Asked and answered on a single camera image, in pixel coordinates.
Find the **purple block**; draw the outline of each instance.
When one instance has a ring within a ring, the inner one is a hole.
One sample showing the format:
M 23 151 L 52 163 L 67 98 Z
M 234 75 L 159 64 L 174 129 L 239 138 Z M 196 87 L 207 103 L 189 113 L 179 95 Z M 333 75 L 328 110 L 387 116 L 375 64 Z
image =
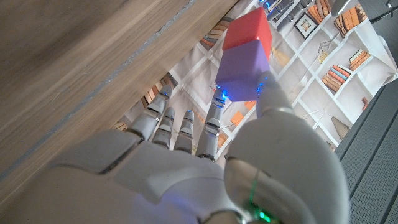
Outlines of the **purple block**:
M 259 76 L 269 71 L 260 40 L 224 51 L 216 83 L 231 101 L 257 100 Z

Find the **wooden table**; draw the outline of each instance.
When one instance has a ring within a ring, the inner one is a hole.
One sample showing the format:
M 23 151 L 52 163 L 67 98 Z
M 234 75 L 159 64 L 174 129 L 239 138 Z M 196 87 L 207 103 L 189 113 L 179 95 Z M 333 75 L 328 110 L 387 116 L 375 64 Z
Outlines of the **wooden table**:
M 0 207 L 110 128 L 236 0 L 0 2 Z

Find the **red block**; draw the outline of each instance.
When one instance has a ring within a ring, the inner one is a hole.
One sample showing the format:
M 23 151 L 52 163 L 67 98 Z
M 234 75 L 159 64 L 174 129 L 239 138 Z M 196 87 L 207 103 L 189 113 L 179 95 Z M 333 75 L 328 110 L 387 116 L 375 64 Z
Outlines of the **red block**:
M 269 60 L 272 34 L 269 29 L 266 13 L 261 7 L 235 19 L 229 24 L 223 50 L 228 50 L 252 40 L 261 41 L 264 52 Z

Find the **bookshelf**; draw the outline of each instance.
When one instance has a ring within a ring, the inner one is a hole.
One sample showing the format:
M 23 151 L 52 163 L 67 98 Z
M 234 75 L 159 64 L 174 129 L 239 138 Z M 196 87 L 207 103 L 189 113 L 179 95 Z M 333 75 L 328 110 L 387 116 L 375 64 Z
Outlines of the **bookshelf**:
M 299 0 L 295 0 L 294 5 L 286 14 L 298 2 Z M 247 4 L 238 17 L 258 7 L 262 7 L 262 5 L 258 0 L 253 0 Z M 327 141 L 333 148 L 336 148 L 341 139 L 331 118 L 334 116 L 342 123 L 352 127 L 362 113 L 364 106 L 362 98 L 365 97 L 368 101 L 371 101 L 386 79 L 396 74 L 397 71 L 394 69 L 393 63 L 369 19 L 351 29 L 345 38 L 342 38 L 339 30 L 334 26 L 335 18 L 329 14 L 307 39 L 302 38 L 298 30 L 293 27 L 296 20 L 297 18 L 281 33 L 276 31 L 276 27 L 281 20 L 277 23 L 270 22 L 273 36 L 272 46 L 290 59 L 283 66 L 276 57 L 270 57 L 270 69 L 287 94 L 296 115 L 303 118 L 325 142 Z M 193 59 L 196 63 L 194 66 L 188 65 L 187 68 L 179 68 L 184 71 L 171 69 L 170 74 L 178 82 L 172 98 L 175 92 L 184 90 L 197 103 L 199 108 L 208 111 L 211 95 L 205 90 L 204 86 L 195 88 L 192 83 L 195 81 L 195 83 L 200 82 L 210 86 L 214 81 L 223 54 L 222 45 L 225 34 L 224 32 L 210 50 L 206 50 L 201 44 L 197 44 L 195 50 L 200 52 L 197 52 L 197 58 Z M 330 43 L 328 46 L 329 55 L 320 63 L 317 59 L 318 48 L 321 43 L 325 42 Z M 349 59 L 358 49 L 369 52 L 371 56 L 352 72 L 337 92 L 331 91 L 323 84 L 322 77 L 333 65 L 341 64 L 349 67 Z M 196 77 L 205 78 L 198 81 Z M 234 125 L 231 119 L 238 111 L 244 118 L 238 125 Z M 245 122 L 256 118 L 256 106 L 249 110 L 245 107 L 244 102 L 232 103 L 227 99 L 220 121 L 220 133 L 227 135 L 228 138 L 218 149 L 218 156 L 222 155 L 223 151 L 228 148 L 240 127 Z
M 254 7 L 262 6 L 255 1 Z M 352 127 L 362 113 L 364 106 L 362 98 L 365 97 L 370 101 L 386 79 L 397 71 L 393 69 L 393 63 L 387 56 L 387 52 L 369 19 L 351 29 L 345 38 L 342 38 L 339 30 L 334 26 L 335 17 L 329 14 L 306 40 L 301 38 L 297 29 L 293 27 L 296 20 L 292 21 L 281 33 L 276 32 L 276 27 L 281 19 L 277 23 L 273 21 L 269 23 L 273 38 L 282 39 L 275 47 L 290 57 L 290 61 L 284 67 L 278 64 L 274 58 L 270 58 L 271 70 L 287 94 L 296 115 L 302 117 L 315 132 L 336 148 L 341 139 L 331 117 L 334 116 L 347 126 Z M 329 56 L 323 63 L 320 63 L 317 59 L 317 49 L 322 42 L 330 42 Z M 218 42 L 220 47 L 215 46 L 211 49 L 216 52 L 219 59 L 222 56 L 222 50 L 220 50 L 222 43 L 223 41 L 220 40 Z M 333 65 L 341 64 L 348 67 L 349 59 L 358 49 L 369 52 L 371 56 L 353 71 L 336 93 L 329 90 L 322 83 L 321 78 Z M 227 126 L 230 120 L 230 111 L 234 110 L 231 110 L 231 106 L 229 106 L 228 111 L 224 114 L 226 116 L 223 117 L 222 126 Z M 223 153 L 223 149 L 235 137 L 244 121 L 253 119 L 256 119 L 256 113 L 252 109 L 245 114 L 244 120 L 238 126 L 234 127 L 232 131 L 228 131 L 229 138 L 218 151 L 218 155 Z

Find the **wood grain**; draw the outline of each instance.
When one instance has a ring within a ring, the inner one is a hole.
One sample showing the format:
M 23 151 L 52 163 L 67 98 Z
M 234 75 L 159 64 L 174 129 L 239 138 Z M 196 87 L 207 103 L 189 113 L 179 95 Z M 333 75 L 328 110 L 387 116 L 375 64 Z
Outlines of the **wood grain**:
M 73 47 L 54 62 L 49 60 L 36 70 L 18 72 L 15 69 L 5 73 L 2 78 L 12 80 L 12 84 L 0 82 L 5 85 L 1 88 L 5 94 L 0 96 L 0 172 L 51 132 L 187 2 L 148 3 L 142 0 L 125 3 L 84 39 L 77 43 L 72 41 Z M 34 67 L 38 66 L 34 58 L 30 61 Z
M 10 69 L 12 72 L 9 74 L 19 69 L 24 71 L 22 74 L 34 74 L 34 77 L 29 81 L 24 75 L 12 78 L 12 82 L 6 84 L 7 95 L 0 96 L 0 105 L 7 106 L 1 110 L 0 170 L 7 169 L 65 115 L 78 108 L 82 99 L 95 91 L 99 83 L 187 2 L 125 2 L 102 24 L 94 26 L 92 32 L 71 43 L 61 56 L 46 60 L 40 66 L 32 65 L 36 70 L 25 66 Z M 189 7 L 0 182 L 0 206 L 6 205 L 23 184 L 59 151 L 110 128 L 211 30 L 235 2 L 201 0 Z

